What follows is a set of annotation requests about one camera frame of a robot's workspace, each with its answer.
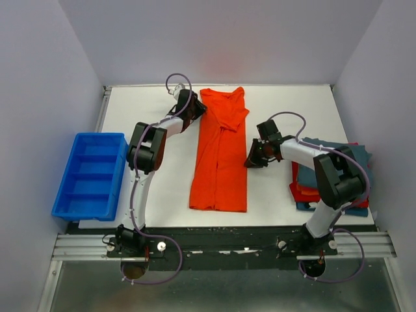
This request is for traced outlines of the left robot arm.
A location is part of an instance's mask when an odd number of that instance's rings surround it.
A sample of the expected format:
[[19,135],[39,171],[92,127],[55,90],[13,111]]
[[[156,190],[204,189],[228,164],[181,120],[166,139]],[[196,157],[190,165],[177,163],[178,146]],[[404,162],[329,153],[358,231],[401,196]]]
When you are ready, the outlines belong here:
[[146,239],[151,237],[144,233],[146,204],[151,181],[163,161],[167,139],[184,132],[207,110],[198,95],[188,88],[176,88],[171,95],[177,103],[158,122],[138,122],[127,150],[131,193],[128,210],[116,230],[116,243],[131,257],[140,255],[146,247]]

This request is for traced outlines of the folded red t shirt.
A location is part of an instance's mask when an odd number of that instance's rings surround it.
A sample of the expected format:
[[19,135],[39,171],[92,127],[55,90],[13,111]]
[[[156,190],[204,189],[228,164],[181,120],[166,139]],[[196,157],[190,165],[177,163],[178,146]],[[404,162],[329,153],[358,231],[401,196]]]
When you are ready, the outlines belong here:
[[296,203],[318,202],[320,200],[319,192],[316,188],[303,187],[298,181],[299,164],[291,163],[292,168],[292,183],[289,185],[290,191]]

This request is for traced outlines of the aluminium frame rail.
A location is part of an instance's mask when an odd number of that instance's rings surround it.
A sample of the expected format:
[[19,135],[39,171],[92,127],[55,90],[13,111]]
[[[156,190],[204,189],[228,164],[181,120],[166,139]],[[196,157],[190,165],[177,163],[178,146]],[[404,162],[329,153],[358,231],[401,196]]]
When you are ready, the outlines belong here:
[[37,311],[51,311],[65,262],[107,260],[99,235],[57,235]]

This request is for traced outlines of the orange t shirt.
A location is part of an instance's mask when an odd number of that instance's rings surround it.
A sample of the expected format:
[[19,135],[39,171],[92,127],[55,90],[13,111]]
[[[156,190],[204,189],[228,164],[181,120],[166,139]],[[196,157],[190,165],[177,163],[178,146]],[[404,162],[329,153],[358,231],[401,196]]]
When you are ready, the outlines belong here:
[[201,117],[189,207],[201,211],[247,211],[246,117],[243,87],[200,90]]

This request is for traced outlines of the blue plastic bin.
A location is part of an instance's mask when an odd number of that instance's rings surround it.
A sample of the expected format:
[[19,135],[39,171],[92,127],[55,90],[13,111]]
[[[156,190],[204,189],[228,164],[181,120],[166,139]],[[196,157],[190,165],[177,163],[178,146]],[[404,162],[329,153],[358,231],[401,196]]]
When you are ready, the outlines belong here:
[[78,133],[51,215],[65,221],[113,221],[128,145],[123,133]]

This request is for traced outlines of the folded teal t shirt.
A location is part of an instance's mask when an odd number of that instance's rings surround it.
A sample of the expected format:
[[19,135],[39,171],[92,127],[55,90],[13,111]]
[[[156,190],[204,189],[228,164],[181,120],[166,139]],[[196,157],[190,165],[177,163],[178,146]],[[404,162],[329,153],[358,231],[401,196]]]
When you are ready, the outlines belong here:
[[[303,141],[308,142],[310,144],[314,145],[323,145],[324,147],[328,148],[339,148],[341,146],[344,146],[345,143],[339,143],[339,142],[328,142],[324,140],[319,140],[317,138],[309,138],[305,137]],[[371,169],[369,168],[369,160],[371,158],[371,154],[367,152],[364,145],[357,145],[357,144],[350,144],[350,149],[354,155],[354,158],[360,166],[365,169],[367,176],[370,181],[370,187],[374,184],[374,177],[371,172]],[[306,166],[299,165],[298,166],[298,173],[296,176],[296,182],[301,187],[309,187],[316,189],[317,188],[317,181],[315,177],[315,171],[313,169],[310,169]]]

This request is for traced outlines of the black mounting base rail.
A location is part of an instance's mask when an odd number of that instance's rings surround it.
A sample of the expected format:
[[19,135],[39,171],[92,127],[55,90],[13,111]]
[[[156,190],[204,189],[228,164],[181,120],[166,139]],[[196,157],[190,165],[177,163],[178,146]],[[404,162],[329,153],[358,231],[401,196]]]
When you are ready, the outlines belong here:
[[107,257],[152,271],[295,270],[301,258],[337,255],[333,240],[310,239],[302,226],[148,227],[143,235],[119,226]]

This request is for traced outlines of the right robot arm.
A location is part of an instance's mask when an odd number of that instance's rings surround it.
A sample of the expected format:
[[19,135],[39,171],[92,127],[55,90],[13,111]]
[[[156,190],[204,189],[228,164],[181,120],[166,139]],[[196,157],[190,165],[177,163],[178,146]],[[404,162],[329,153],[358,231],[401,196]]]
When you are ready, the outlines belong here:
[[283,136],[272,119],[258,124],[257,130],[259,138],[252,141],[245,167],[264,168],[272,161],[287,160],[315,173],[320,200],[294,241],[297,252],[315,254],[340,216],[369,197],[369,177],[349,145],[329,148],[306,142],[298,135]]

